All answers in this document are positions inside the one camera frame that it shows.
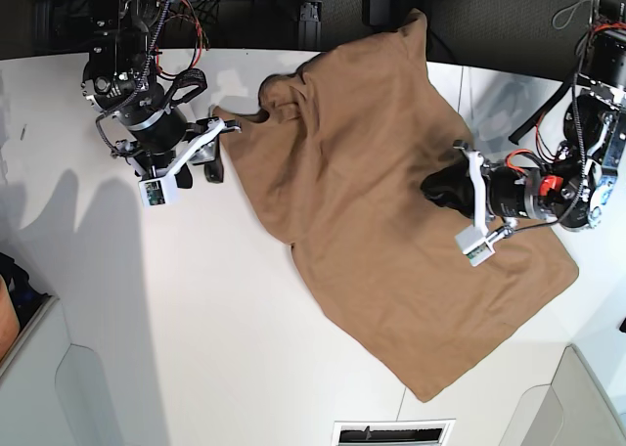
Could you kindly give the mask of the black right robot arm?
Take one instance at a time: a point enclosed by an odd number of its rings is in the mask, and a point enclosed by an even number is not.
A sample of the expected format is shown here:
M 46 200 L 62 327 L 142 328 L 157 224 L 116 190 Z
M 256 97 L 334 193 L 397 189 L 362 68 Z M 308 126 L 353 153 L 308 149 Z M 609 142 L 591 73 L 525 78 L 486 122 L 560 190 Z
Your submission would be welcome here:
M 158 41 L 175 18 L 192 25 L 196 40 L 189 64 L 171 73 L 160 65 Z M 207 182 L 221 183 L 220 136 L 239 124 L 215 116 L 191 122 L 180 110 L 208 87 L 197 66 L 208 41 L 193 0 L 93 0 L 91 20 L 81 89 L 111 156 L 133 169 L 141 191 L 157 203 L 167 191 L 192 187 L 193 166 L 202 167 Z

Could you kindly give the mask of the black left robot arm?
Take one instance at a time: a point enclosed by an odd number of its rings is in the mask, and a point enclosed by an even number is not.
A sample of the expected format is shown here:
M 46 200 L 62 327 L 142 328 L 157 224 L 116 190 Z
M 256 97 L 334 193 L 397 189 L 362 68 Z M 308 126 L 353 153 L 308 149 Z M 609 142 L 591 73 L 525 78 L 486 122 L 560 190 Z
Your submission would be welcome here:
M 522 219 L 569 231 L 601 220 L 625 152 L 625 0 L 589 1 L 574 68 L 509 137 L 532 132 L 535 148 L 490 161 L 458 140 L 460 159 L 422 182 L 428 200 L 471 219 L 481 242 L 522 233 Z

